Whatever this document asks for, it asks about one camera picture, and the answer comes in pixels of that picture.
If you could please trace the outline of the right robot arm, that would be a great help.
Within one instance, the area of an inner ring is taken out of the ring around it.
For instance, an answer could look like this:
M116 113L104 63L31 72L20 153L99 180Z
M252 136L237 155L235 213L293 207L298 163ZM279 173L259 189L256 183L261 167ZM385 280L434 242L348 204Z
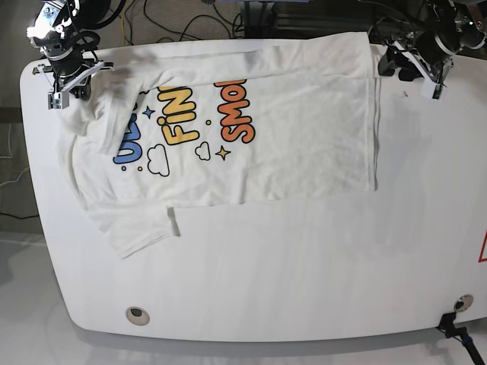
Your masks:
M47 94L48 108L68 107L69 97L88 100L91 78L99 71L113 68L112 62L98 58L98 30L120 15L125 2L110 12L110 1L44 1L33 25L27 28L30 44L47 63L33 69L35 75L53 76Z

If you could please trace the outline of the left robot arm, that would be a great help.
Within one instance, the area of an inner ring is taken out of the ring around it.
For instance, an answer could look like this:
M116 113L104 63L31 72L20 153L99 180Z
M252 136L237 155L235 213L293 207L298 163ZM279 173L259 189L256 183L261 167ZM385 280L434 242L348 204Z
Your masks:
M416 16L396 9L401 18L391 18L399 32L383 39L387 47L379 61L380 76L398 74L401 81L418 78L432 99L438 99L453 67L453 57L463 49L486 46L485 1L422 1Z

